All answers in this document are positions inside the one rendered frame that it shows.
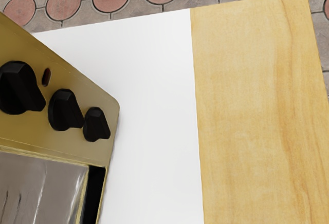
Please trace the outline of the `glass oven door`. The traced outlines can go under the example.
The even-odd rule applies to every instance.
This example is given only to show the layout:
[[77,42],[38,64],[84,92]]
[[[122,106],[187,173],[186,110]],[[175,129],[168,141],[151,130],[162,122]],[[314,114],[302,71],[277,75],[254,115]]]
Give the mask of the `glass oven door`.
[[82,224],[88,168],[0,152],[0,224]]

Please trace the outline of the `gold oven with black knobs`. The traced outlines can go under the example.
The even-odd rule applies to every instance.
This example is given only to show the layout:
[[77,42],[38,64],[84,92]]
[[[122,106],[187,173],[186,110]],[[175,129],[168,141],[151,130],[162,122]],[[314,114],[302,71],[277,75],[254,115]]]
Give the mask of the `gold oven with black knobs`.
[[0,12],[0,152],[88,168],[82,224],[98,224],[118,102]]

